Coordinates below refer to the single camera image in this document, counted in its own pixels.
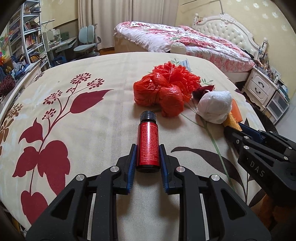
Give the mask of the white plastic bag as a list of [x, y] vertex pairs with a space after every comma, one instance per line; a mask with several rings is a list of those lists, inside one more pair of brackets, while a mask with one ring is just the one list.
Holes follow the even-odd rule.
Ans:
[[222, 124], [232, 109], [232, 100], [229, 91], [207, 92], [200, 99], [196, 113], [207, 122]]

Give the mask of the red small bottle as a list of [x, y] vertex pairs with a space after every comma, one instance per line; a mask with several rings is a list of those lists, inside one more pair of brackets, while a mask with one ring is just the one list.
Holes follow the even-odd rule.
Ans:
[[146, 110], [140, 115], [137, 132], [136, 169], [142, 173], [156, 173], [160, 169], [159, 129], [156, 114]]

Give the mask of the dark red wrapper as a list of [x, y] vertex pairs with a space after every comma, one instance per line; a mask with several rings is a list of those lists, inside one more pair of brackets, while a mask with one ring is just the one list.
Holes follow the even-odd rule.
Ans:
[[215, 89], [214, 85], [200, 86], [192, 92], [192, 96], [195, 100], [200, 100], [206, 93]]

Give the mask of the red plastic bag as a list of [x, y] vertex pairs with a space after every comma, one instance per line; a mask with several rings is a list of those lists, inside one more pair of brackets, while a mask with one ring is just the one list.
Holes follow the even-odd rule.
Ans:
[[149, 73], [133, 84], [135, 103], [144, 106], [158, 106], [167, 118], [178, 116], [184, 110], [181, 89], [170, 84], [160, 73]]

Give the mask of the orange wrapper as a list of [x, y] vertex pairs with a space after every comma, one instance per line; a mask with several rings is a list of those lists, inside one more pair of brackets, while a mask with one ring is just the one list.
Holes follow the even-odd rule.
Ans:
[[238, 108], [238, 105], [237, 105], [235, 99], [232, 99], [231, 113], [232, 113], [232, 115], [235, 118], [237, 123], [240, 123], [241, 121], [243, 121], [242, 115], [240, 113], [240, 110]]

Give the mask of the clear plastic drawer unit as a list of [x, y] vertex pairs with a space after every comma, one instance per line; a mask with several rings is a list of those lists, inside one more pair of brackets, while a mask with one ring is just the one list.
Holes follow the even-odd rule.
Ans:
[[289, 103], [286, 100], [286, 98], [279, 91], [276, 91], [269, 103], [267, 104], [264, 113], [275, 125], [285, 114], [288, 107]]

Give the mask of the white two-drawer nightstand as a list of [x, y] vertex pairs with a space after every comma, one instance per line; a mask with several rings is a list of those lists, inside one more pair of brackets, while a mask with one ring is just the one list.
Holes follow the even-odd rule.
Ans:
[[276, 90], [278, 90], [278, 86], [257, 67], [253, 67], [242, 92], [246, 93], [251, 102], [263, 111], [271, 101]]

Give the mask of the pink floral quilt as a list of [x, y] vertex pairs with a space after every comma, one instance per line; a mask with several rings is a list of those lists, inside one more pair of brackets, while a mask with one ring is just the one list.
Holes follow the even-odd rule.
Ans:
[[114, 28], [114, 37], [148, 52], [172, 53], [173, 45], [180, 44], [182, 54], [206, 59], [222, 72], [247, 72], [255, 65], [246, 52], [229, 40], [205, 35], [188, 26], [127, 21]]

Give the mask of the white tufted bed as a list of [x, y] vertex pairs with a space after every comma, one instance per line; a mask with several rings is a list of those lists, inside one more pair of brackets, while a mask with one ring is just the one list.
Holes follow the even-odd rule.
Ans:
[[233, 83], [247, 80], [259, 55], [252, 33], [228, 14], [195, 15], [192, 27], [119, 23], [114, 29], [114, 44], [117, 53], [147, 51], [203, 58]]

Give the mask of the leaf patterned bed cover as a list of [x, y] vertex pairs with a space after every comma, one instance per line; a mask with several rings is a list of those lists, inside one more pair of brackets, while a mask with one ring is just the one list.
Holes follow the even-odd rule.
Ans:
[[[100, 174], [130, 152], [144, 111], [133, 97], [133, 84], [161, 64], [188, 61], [201, 85], [229, 91], [243, 122], [262, 124], [245, 97], [211, 62], [166, 53], [121, 53], [74, 61], [46, 70], [29, 85], [1, 126], [1, 202], [28, 230], [42, 211], [78, 174]], [[219, 175], [259, 213], [264, 192], [238, 165], [238, 155], [222, 125], [185, 104], [174, 118], [154, 108], [159, 141], [182, 166], [198, 175]]]

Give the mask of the cluttered study desk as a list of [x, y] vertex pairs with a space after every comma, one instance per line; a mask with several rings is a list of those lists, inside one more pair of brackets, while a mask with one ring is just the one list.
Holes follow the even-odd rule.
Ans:
[[48, 29], [48, 23], [54, 21], [55, 19], [52, 19], [41, 23], [42, 28], [44, 28], [42, 39], [47, 54], [49, 68], [67, 63], [68, 61], [65, 51], [71, 49], [77, 42], [77, 37], [62, 40], [59, 29]]

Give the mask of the pale green desk chair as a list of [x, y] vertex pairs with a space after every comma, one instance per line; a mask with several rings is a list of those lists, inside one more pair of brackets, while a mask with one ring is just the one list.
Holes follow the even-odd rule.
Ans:
[[101, 43], [101, 38], [96, 35], [97, 24], [82, 27], [79, 31], [78, 39], [81, 45], [74, 48], [77, 60], [99, 56], [97, 46]]

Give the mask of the beige curtains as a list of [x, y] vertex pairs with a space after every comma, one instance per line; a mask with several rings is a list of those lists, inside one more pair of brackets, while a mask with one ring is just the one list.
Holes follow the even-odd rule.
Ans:
[[82, 0], [78, 1], [78, 27], [96, 24], [95, 35], [102, 42], [99, 49], [114, 47], [114, 28], [122, 22], [173, 26], [179, 2], [171, 0]]

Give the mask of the white bookshelf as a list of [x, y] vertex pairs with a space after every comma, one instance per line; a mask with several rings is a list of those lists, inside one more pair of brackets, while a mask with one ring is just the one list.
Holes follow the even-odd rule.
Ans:
[[24, 64], [39, 62], [40, 68], [51, 67], [45, 49], [41, 25], [41, 2], [25, 1], [8, 22], [11, 56]]

